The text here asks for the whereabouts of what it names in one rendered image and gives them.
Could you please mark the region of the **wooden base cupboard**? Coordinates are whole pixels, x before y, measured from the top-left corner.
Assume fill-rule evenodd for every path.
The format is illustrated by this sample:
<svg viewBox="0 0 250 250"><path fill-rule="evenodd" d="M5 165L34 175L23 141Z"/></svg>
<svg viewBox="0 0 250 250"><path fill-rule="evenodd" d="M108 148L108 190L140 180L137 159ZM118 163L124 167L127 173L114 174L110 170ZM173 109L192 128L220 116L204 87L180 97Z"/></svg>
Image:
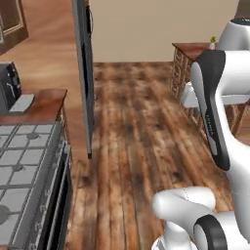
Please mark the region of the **wooden base cupboard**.
<svg viewBox="0 0 250 250"><path fill-rule="evenodd" d="M70 144L68 126L67 126L67 119L66 119L66 112L64 105L61 106L57 119L61 122L63 127L63 134L65 137L65 141Z"/></svg>

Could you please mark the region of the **wooden island cupboards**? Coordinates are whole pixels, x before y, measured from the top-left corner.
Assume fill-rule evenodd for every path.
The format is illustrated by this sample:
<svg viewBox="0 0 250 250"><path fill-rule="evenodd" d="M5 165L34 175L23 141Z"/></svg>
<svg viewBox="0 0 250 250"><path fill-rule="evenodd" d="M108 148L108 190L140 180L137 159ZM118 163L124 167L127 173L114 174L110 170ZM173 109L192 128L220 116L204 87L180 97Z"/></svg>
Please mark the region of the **wooden island cupboards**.
<svg viewBox="0 0 250 250"><path fill-rule="evenodd" d="M208 43L174 43L173 74L170 89L180 100L184 86L190 80L190 67L197 56L209 48ZM202 118L197 108L181 105L187 120L193 125L204 142L207 141ZM250 100L245 104L232 104L226 107L229 127L232 134L244 144L250 145Z"/></svg>

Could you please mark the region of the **grey stove with hob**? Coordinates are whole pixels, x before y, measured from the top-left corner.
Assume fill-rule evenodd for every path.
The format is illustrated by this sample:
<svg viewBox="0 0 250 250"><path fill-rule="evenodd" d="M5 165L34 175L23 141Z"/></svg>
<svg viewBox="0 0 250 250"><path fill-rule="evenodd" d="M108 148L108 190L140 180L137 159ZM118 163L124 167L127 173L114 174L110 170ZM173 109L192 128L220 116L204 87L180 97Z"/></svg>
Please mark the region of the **grey stove with hob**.
<svg viewBox="0 0 250 250"><path fill-rule="evenodd" d="M59 122L0 125L0 246L63 250L69 156Z"/></svg>

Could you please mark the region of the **wooden wall cupboard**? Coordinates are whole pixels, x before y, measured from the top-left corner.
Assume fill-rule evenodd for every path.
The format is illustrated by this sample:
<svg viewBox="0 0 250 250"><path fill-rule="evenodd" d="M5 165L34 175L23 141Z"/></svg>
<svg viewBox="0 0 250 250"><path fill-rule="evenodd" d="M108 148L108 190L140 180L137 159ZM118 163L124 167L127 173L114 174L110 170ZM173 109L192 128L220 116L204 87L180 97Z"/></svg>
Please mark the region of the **wooden wall cupboard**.
<svg viewBox="0 0 250 250"><path fill-rule="evenodd" d="M21 0L0 0L0 56L27 37Z"/></svg>

